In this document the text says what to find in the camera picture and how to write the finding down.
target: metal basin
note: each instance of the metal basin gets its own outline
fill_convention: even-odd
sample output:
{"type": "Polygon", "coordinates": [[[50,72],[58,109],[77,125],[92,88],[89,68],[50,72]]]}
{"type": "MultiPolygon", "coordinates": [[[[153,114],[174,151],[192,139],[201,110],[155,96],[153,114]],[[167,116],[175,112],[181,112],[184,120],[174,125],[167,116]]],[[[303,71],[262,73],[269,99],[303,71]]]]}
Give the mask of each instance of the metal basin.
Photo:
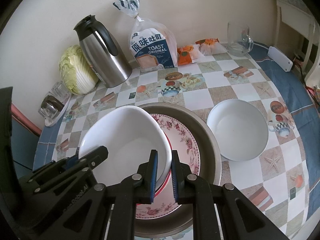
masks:
{"type": "MultiPolygon", "coordinates": [[[[165,114],[183,123],[194,136],[200,153],[200,176],[211,184],[220,184],[221,157],[217,141],[207,124],[190,110],[169,103],[140,106],[149,114],[165,114]]],[[[171,236],[192,225],[192,205],[182,205],[160,218],[135,219],[135,235],[145,238],[171,236]]]]}

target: plastic bag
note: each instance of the plastic bag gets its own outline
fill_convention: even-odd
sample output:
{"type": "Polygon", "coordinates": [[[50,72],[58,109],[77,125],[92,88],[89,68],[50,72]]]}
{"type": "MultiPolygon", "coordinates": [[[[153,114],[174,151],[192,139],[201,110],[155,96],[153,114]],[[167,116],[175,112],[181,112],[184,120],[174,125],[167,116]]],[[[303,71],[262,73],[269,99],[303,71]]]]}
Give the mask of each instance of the plastic bag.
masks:
{"type": "Polygon", "coordinates": [[[141,72],[173,68],[177,65],[177,42],[173,33],[161,23],[141,19],[138,16],[139,0],[118,0],[113,5],[136,18],[129,48],[141,67],[141,72]]]}
{"type": "Polygon", "coordinates": [[[198,59],[204,57],[199,51],[199,47],[199,44],[194,44],[178,48],[178,66],[195,63],[198,59]]]}
{"type": "Polygon", "coordinates": [[[199,50],[205,56],[227,52],[226,48],[219,43],[218,39],[200,40],[196,41],[196,44],[200,45],[199,50]]]}

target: metal screw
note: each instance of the metal screw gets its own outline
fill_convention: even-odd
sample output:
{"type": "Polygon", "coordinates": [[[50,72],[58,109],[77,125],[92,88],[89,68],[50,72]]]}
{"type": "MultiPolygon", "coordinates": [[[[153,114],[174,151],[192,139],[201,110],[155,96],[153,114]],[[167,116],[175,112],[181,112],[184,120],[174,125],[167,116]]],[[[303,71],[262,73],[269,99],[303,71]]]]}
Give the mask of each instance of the metal screw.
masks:
{"type": "Polygon", "coordinates": [[[98,183],[98,184],[96,184],[96,185],[94,185],[94,187],[93,187],[96,191],[100,191],[100,190],[103,190],[103,188],[104,188],[104,184],[102,184],[102,183],[98,183]]]}
{"type": "Polygon", "coordinates": [[[196,180],[196,179],[197,179],[197,175],[195,175],[195,174],[189,174],[189,175],[187,176],[187,179],[188,179],[188,180],[196,180]]]}
{"type": "Polygon", "coordinates": [[[224,185],[224,187],[227,189],[227,190],[233,190],[235,188],[235,186],[232,184],[232,183],[226,183],[224,185]]]}
{"type": "Polygon", "coordinates": [[[142,176],[140,174],[136,173],[136,174],[133,174],[131,178],[134,180],[139,180],[142,178],[142,176]]]}

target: floral plate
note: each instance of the floral plate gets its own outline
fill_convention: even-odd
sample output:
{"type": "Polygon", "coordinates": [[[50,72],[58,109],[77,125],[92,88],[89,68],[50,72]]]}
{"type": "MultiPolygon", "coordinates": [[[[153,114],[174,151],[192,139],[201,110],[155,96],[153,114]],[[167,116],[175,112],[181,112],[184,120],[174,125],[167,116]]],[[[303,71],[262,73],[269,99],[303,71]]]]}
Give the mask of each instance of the floral plate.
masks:
{"type": "MultiPolygon", "coordinates": [[[[168,137],[172,149],[178,151],[180,161],[188,164],[193,174],[199,175],[199,149],[190,131],[181,122],[170,116],[163,114],[151,114],[151,116],[158,122],[160,128],[168,137]]],[[[173,197],[171,175],[161,190],[155,196],[151,205],[137,205],[136,218],[152,219],[163,217],[180,206],[175,203],[173,197]]]]}

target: round white bowl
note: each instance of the round white bowl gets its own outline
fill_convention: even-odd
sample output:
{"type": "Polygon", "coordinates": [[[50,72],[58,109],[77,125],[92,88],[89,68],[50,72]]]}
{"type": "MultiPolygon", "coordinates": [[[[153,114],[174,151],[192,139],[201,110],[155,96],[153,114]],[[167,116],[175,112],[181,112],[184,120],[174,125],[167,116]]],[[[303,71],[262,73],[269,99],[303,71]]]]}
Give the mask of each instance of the round white bowl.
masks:
{"type": "Polygon", "coordinates": [[[93,169],[98,183],[120,183],[148,162],[152,149],[158,151],[156,189],[166,180],[171,167],[170,144],[157,122],[137,106],[122,106],[98,120],[84,136],[79,158],[97,147],[108,149],[108,158],[93,169]]]}
{"type": "Polygon", "coordinates": [[[228,160],[245,162],[262,154],[268,143],[268,126],[262,113],[239,99],[218,103],[209,113],[207,125],[220,153],[228,160]]]}

